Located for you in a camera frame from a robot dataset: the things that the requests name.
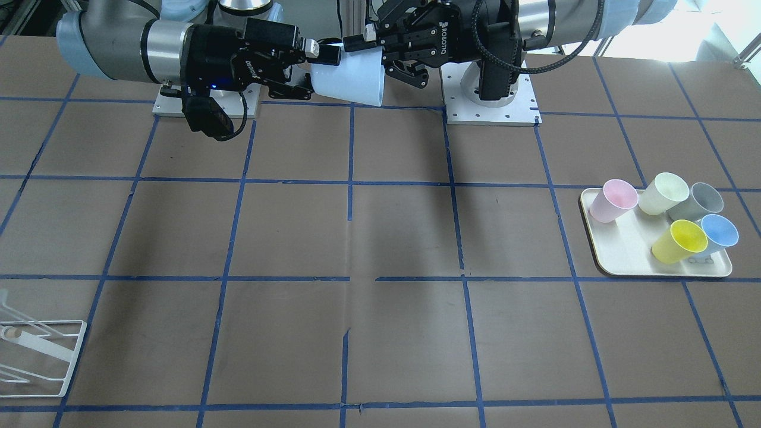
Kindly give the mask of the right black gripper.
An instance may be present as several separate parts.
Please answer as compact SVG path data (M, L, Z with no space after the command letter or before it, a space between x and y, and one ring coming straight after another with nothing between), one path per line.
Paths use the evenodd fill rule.
M193 24L180 57L180 84L208 95L212 89L244 92L256 83L273 99L310 100L312 79L299 65L338 66L341 57L339 38L305 39L290 24L253 17L242 30Z

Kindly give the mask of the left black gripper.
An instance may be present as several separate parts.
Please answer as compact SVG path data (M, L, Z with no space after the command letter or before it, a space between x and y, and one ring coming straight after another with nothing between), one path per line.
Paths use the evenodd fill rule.
M387 76L424 89L430 68L472 61L481 65L482 54L498 65L503 62L479 40L479 30L490 24L514 23L521 54L520 11L517 1L386 1L369 22L369 41L357 34L345 36L342 44L346 52L380 47ZM522 59L518 66L508 64L507 70L521 64Z

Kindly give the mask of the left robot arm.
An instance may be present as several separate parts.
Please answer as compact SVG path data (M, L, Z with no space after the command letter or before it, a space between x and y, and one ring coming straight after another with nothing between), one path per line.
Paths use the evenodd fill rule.
M423 87L424 70L475 62L481 105L506 101L522 75L568 64L590 41L654 24L674 1L386 1L346 51L382 49L392 78Z

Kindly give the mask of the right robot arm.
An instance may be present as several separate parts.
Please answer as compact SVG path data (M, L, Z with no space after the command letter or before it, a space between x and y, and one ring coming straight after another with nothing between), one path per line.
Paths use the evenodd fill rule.
M161 1L90 1L56 28L59 51L82 75L152 82L171 97L209 97L263 85L269 97L308 100L304 63L337 66L338 45L281 23L272 1L209 1L190 21L163 16Z

